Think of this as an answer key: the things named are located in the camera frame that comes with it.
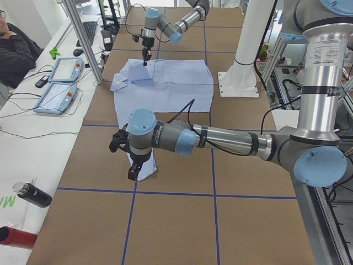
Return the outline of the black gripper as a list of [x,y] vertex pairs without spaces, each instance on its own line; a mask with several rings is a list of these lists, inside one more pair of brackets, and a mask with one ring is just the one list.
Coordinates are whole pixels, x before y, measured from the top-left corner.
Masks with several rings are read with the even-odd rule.
[[143,56],[143,65],[147,66],[147,62],[151,59],[151,48],[154,46],[154,38],[147,36],[142,37],[142,56]]
[[143,155],[138,155],[133,152],[130,152],[130,158],[132,159],[132,166],[128,170],[128,179],[136,181],[138,179],[138,174],[141,171],[141,168],[145,162],[147,162],[151,157],[151,152],[148,152]]

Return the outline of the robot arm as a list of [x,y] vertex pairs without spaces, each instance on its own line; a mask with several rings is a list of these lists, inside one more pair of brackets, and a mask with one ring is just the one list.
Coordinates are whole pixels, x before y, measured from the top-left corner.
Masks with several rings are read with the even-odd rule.
[[210,10],[209,1],[197,0],[186,1],[193,10],[186,16],[181,18],[175,24],[168,21],[167,17],[159,10],[154,8],[147,8],[145,12],[145,24],[141,29],[142,38],[142,56],[143,65],[147,66],[147,62],[151,59],[151,48],[154,46],[156,37],[156,30],[159,29],[168,40],[172,43],[178,43],[181,40],[182,34],[199,21],[206,19]]
[[[213,8],[204,22],[199,22],[179,44],[171,44],[158,35],[152,49],[154,59],[204,60],[213,76],[227,69],[236,48],[248,43],[242,37],[245,16],[238,8]],[[196,123],[207,123],[237,132],[257,133],[264,128],[273,133],[280,119],[286,124],[296,121],[294,111],[276,111],[264,123],[263,114],[269,107],[266,93],[255,85],[255,98],[221,97],[215,90],[209,113],[192,113]],[[279,166],[257,157],[233,156],[220,150],[196,149],[191,156],[167,151],[155,153],[157,171],[140,175],[137,190],[142,193],[212,193],[241,197],[286,197],[295,192],[289,174]]]

